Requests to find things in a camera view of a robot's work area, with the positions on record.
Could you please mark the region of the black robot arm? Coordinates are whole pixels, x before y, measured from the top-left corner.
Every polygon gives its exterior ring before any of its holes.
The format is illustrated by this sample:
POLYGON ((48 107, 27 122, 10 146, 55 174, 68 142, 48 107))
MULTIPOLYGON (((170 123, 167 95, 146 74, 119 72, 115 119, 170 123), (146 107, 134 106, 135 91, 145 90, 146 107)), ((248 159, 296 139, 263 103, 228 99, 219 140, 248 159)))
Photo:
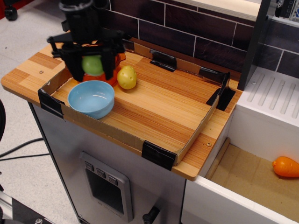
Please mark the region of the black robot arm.
POLYGON ((106 80, 114 75, 115 57, 125 51, 124 32, 103 28, 99 14, 107 9, 107 0, 62 0, 60 10, 66 20, 62 23, 64 34, 47 39, 54 58, 61 58, 72 76, 83 81, 86 71, 82 61, 87 56, 100 56, 106 80))

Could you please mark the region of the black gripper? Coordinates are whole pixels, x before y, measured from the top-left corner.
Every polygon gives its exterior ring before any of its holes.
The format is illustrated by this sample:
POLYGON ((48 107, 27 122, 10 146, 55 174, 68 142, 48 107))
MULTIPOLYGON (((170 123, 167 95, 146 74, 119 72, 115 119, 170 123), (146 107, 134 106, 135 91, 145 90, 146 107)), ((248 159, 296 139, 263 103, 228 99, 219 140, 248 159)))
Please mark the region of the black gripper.
POLYGON ((61 8, 66 20, 62 23, 69 33, 51 36, 47 42, 51 44, 53 56, 64 60, 66 67, 76 81, 82 82, 85 72, 82 69, 83 44, 98 41, 101 45, 97 53, 101 53, 101 62, 106 80, 114 76, 115 57, 125 51, 124 33, 119 30, 104 29, 100 25, 97 8, 61 8), (57 49, 56 43, 69 44, 74 50, 57 49))

